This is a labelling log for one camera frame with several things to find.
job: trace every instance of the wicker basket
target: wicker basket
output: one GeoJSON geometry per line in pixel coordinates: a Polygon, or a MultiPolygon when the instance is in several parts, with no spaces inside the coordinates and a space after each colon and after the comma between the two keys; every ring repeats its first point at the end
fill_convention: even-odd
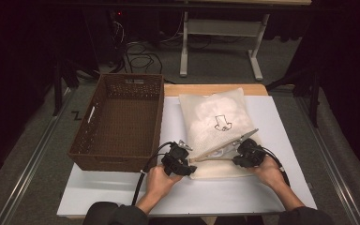
{"type": "Polygon", "coordinates": [[[159,145],[163,99],[161,75],[101,75],[67,154],[84,171],[139,172],[159,145]]]}

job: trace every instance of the table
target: table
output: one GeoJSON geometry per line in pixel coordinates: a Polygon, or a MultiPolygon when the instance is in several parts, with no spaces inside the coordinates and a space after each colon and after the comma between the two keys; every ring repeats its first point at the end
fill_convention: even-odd
{"type": "MultiPolygon", "coordinates": [[[[237,4],[264,4],[264,5],[299,5],[308,6],[310,0],[197,0],[191,2],[221,2],[237,4]]],[[[215,35],[215,36],[234,36],[234,37],[254,37],[255,44],[252,49],[247,50],[247,55],[252,65],[253,74],[257,81],[263,79],[257,53],[262,43],[265,27],[267,26],[269,14],[264,14],[260,22],[245,21],[222,21],[222,20],[201,20],[189,19],[188,12],[184,12],[183,22],[183,48],[180,60],[180,77],[188,74],[188,34],[196,35],[215,35]]]]}
{"type": "MultiPolygon", "coordinates": [[[[166,85],[161,143],[186,139],[176,97],[179,93],[210,95],[237,87],[245,90],[247,113],[259,129],[262,145],[281,160],[296,195],[307,206],[316,208],[274,101],[267,96],[265,88],[260,84],[166,85]]],[[[95,202],[131,204],[139,176],[135,172],[84,172],[74,164],[57,215],[82,218],[95,202]]],[[[142,184],[139,196],[144,192],[145,184],[142,184]]],[[[172,192],[151,211],[150,216],[261,215],[275,214],[283,210],[276,194],[255,176],[210,180],[191,180],[186,177],[173,187],[172,192]]]]}

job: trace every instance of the sleeve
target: sleeve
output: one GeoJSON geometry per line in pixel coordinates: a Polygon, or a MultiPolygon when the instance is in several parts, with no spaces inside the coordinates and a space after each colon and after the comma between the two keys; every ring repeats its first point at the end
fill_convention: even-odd
{"type": "Polygon", "coordinates": [[[121,205],[110,215],[110,225],[147,225],[147,215],[134,205],[121,205]]]}
{"type": "Polygon", "coordinates": [[[333,225],[331,217],[320,210],[299,207],[279,215],[278,225],[333,225]]]}

